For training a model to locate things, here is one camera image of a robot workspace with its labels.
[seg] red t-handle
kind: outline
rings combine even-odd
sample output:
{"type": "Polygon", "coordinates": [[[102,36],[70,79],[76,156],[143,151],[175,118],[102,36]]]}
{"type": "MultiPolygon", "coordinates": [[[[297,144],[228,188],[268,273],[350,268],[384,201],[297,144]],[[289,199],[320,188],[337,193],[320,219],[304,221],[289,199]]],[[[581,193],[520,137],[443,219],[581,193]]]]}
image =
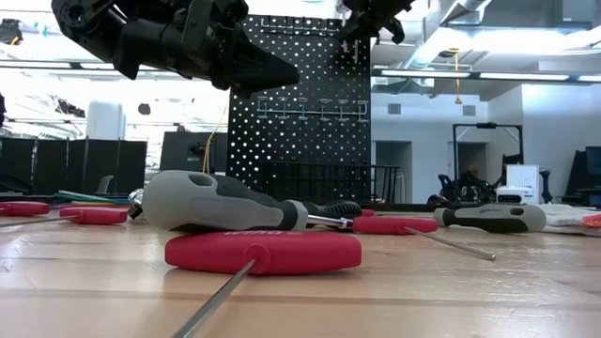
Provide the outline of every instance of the red t-handle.
{"type": "Polygon", "coordinates": [[[45,215],[50,212],[50,205],[41,202],[0,202],[0,215],[30,217],[45,215]]]}
{"type": "Polygon", "coordinates": [[[128,219],[128,211],[111,207],[67,207],[59,211],[60,217],[78,224],[114,225],[128,219]]]}

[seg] cable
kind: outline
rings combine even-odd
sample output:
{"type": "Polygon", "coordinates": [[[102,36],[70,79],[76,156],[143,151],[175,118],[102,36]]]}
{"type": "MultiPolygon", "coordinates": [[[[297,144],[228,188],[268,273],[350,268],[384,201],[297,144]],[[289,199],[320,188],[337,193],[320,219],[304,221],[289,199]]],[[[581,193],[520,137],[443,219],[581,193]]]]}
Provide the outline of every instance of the cable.
{"type": "Polygon", "coordinates": [[[228,105],[228,103],[229,103],[229,98],[228,98],[227,103],[225,104],[225,106],[223,108],[222,117],[219,119],[219,123],[217,123],[217,126],[215,127],[215,129],[213,130],[213,132],[208,137],[207,147],[205,148],[205,157],[203,159],[203,168],[202,168],[203,169],[203,173],[206,173],[207,172],[207,168],[208,168],[208,153],[210,152],[210,143],[213,141],[213,136],[217,132],[217,129],[219,129],[219,127],[221,127],[221,125],[222,125],[223,118],[225,117],[225,113],[227,112],[227,105],[228,105]]]}
{"type": "MultiPolygon", "coordinates": [[[[459,50],[458,49],[450,49],[449,52],[455,53],[455,71],[459,71],[459,50]]],[[[461,80],[457,78],[457,98],[455,99],[455,104],[463,104],[461,98],[459,98],[459,92],[461,90],[461,80]]]]}

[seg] person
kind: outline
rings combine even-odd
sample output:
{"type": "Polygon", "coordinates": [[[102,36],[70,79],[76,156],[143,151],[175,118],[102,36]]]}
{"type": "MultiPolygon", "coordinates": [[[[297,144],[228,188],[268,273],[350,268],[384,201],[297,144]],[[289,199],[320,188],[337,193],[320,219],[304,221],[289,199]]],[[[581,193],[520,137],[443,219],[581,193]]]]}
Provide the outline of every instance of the person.
{"type": "Polygon", "coordinates": [[[4,125],[4,113],[7,112],[7,106],[5,105],[4,97],[0,93],[0,128],[4,125]]]}
{"type": "Polygon", "coordinates": [[[492,196],[490,184],[480,179],[480,171],[475,165],[468,166],[468,170],[463,172],[458,180],[458,187],[464,200],[469,202],[489,203],[492,196]]]}

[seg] metal frame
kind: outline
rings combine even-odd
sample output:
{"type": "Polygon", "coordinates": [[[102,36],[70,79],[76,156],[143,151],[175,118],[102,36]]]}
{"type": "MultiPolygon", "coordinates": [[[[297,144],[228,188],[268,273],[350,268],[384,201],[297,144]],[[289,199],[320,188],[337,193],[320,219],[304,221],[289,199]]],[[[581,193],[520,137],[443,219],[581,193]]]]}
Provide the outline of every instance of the metal frame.
{"type": "Polygon", "coordinates": [[[471,128],[480,130],[495,130],[497,128],[503,128],[514,140],[519,143],[519,158],[520,162],[524,163],[524,135],[523,128],[521,125],[515,124],[496,124],[494,122],[488,123],[455,123],[453,124],[453,160],[454,160],[454,172],[455,179],[459,178],[459,163],[458,163],[458,147],[457,143],[461,137],[463,137],[471,128]],[[466,129],[457,135],[457,128],[466,127],[466,129]],[[509,131],[510,128],[517,129],[517,136],[509,131]]]}

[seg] black screwdriver handle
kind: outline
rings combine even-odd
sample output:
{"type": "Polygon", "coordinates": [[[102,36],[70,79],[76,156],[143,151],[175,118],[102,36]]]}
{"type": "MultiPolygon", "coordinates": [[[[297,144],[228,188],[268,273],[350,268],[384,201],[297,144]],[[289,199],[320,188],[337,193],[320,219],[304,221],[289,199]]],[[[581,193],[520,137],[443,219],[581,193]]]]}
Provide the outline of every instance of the black screwdriver handle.
{"type": "Polygon", "coordinates": [[[153,225],[182,232],[301,230],[301,202],[277,201],[233,177],[165,171],[148,182],[142,207],[153,225]]]}
{"type": "Polygon", "coordinates": [[[461,209],[439,208],[434,212],[439,226],[461,225],[494,234],[540,232],[547,223],[545,212],[536,206],[488,204],[461,209]]]}

